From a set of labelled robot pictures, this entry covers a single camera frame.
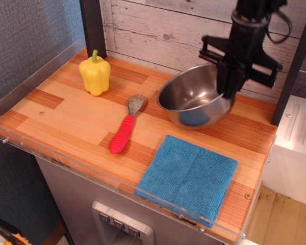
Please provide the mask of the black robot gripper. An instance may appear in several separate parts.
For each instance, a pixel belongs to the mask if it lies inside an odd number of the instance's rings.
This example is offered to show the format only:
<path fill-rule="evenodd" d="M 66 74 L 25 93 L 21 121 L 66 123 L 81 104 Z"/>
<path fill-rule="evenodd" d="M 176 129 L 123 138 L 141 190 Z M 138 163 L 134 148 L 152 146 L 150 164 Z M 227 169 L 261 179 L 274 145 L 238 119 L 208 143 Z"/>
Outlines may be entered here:
<path fill-rule="evenodd" d="M 217 92 L 226 99 L 234 98 L 243 84 L 251 79 L 273 87 L 282 69 L 263 50 L 270 18 L 257 21 L 233 17 L 229 38 L 205 35 L 199 56 L 217 66 Z"/>

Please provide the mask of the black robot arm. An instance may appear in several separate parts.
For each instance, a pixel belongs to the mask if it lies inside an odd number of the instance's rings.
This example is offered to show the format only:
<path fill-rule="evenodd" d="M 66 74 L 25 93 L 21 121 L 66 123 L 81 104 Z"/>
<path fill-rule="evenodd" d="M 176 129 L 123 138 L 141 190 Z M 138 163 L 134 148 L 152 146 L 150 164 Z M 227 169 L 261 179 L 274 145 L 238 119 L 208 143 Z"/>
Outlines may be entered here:
<path fill-rule="evenodd" d="M 203 36 L 199 56 L 217 67 L 217 92 L 232 99 L 244 83 L 252 79 L 273 87 L 282 65 L 268 56 L 263 42 L 269 36 L 272 14 L 278 15 L 292 31 L 290 19 L 280 11 L 287 1 L 238 1 L 232 12 L 228 38 Z"/>

